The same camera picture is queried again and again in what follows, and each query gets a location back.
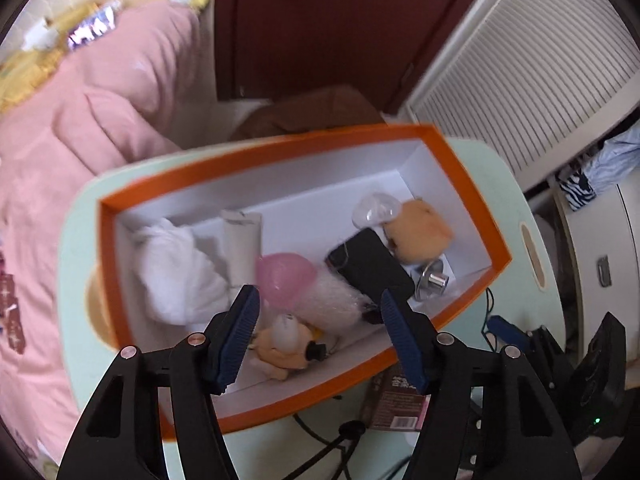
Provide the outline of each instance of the orange plush toy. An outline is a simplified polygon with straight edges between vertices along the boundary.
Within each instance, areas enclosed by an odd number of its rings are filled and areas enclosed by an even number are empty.
[[[249,345],[257,358],[249,362],[270,379],[284,381],[290,370],[304,370],[311,361],[326,358],[326,346],[315,342],[312,330],[291,314],[282,314],[273,326],[260,330]]]
[[[402,204],[400,214],[384,224],[385,235],[404,264],[423,264],[439,257],[453,240],[453,231],[422,199]]]

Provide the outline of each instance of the black phone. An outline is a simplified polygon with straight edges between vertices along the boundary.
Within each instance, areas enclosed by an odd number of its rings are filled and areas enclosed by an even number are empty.
[[[326,263],[375,305],[380,304],[385,289],[398,301],[408,300],[415,292],[414,280],[370,228],[337,246],[327,256]]]
[[[574,446],[618,412],[625,397],[625,365],[625,327],[607,312],[561,393],[558,411]]]

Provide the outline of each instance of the white louvered door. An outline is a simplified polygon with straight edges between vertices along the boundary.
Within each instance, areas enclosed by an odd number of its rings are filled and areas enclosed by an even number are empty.
[[[412,115],[484,140],[529,189],[640,102],[640,51],[608,0],[500,0]]]

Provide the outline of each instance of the pink balloon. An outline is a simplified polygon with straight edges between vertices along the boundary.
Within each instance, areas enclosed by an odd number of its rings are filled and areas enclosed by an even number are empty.
[[[276,310],[290,312],[316,280],[314,264],[296,253],[275,253],[258,258],[256,275],[260,297]]]

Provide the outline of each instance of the red door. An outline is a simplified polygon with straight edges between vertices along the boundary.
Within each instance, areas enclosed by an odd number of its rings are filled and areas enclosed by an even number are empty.
[[[272,98],[348,83],[385,109],[455,0],[235,0],[229,97]],[[218,34],[228,14],[216,0]]]

